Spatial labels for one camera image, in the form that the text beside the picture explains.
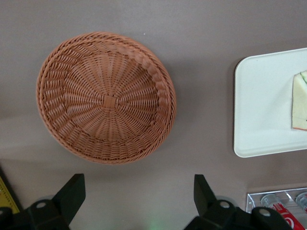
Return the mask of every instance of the wicker basket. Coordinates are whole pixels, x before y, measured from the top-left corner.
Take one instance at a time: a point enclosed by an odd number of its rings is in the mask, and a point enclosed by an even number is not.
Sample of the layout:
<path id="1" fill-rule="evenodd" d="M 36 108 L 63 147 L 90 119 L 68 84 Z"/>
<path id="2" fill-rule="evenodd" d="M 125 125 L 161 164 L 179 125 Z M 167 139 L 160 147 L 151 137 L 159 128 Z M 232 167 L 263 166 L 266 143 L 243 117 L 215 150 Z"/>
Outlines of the wicker basket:
<path id="1" fill-rule="evenodd" d="M 140 43 L 89 33 L 60 44 L 37 80 L 40 115 L 55 139 L 90 161 L 123 164 L 153 152 L 176 114 L 173 83 Z"/>

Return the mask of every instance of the metal screw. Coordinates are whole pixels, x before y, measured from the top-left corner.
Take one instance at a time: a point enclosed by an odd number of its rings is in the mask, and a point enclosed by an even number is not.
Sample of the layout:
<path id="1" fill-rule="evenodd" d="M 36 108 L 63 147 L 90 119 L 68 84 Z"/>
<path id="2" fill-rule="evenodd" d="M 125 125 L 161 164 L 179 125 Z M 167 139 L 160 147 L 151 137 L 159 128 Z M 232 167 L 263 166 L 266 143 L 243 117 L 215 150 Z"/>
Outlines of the metal screw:
<path id="1" fill-rule="evenodd" d="M 220 206 L 223 208 L 230 208 L 230 205 L 226 201 L 221 201 Z"/>
<path id="2" fill-rule="evenodd" d="M 263 215 L 265 217 L 270 217 L 271 216 L 270 212 L 268 210 L 264 209 L 264 208 L 261 208 L 259 210 L 259 212 L 260 212 L 261 215 Z"/>
<path id="3" fill-rule="evenodd" d="M 41 202 L 41 203 L 38 203 L 36 205 L 36 208 L 42 208 L 42 207 L 45 207 L 46 206 L 46 203 L 45 202 Z"/>

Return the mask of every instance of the white tray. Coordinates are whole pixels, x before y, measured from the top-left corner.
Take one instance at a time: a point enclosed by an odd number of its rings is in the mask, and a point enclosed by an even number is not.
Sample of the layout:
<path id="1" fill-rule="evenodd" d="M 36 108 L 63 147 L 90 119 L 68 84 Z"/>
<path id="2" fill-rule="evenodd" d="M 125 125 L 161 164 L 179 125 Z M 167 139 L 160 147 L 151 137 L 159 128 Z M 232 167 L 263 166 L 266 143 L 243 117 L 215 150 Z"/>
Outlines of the white tray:
<path id="1" fill-rule="evenodd" d="M 307 48 L 247 57 L 235 72 L 234 151 L 239 157 L 307 149 L 291 128 L 293 76 L 307 70 Z"/>

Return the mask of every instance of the yellow ruler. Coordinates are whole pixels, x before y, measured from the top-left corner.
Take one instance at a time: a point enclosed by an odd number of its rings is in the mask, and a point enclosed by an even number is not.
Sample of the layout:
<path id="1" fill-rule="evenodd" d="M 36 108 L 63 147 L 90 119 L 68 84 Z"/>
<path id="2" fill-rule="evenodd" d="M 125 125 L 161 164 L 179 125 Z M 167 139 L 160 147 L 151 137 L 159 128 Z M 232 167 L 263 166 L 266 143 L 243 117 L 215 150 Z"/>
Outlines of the yellow ruler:
<path id="1" fill-rule="evenodd" d="M 9 185 L 3 171 L 0 169 L 0 207 L 10 207 L 13 214 L 18 213 L 22 208 Z"/>

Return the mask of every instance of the bread slice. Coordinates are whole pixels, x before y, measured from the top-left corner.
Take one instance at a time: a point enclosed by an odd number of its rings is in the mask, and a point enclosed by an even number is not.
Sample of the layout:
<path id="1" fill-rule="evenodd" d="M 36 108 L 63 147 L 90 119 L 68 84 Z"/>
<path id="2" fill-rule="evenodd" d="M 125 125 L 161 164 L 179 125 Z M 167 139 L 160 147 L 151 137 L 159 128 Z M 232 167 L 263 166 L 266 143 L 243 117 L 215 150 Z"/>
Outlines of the bread slice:
<path id="1" fill-rule="evenodd" d="M 307 71 L 293 78 L 292 128 L 307 130 Z"/>

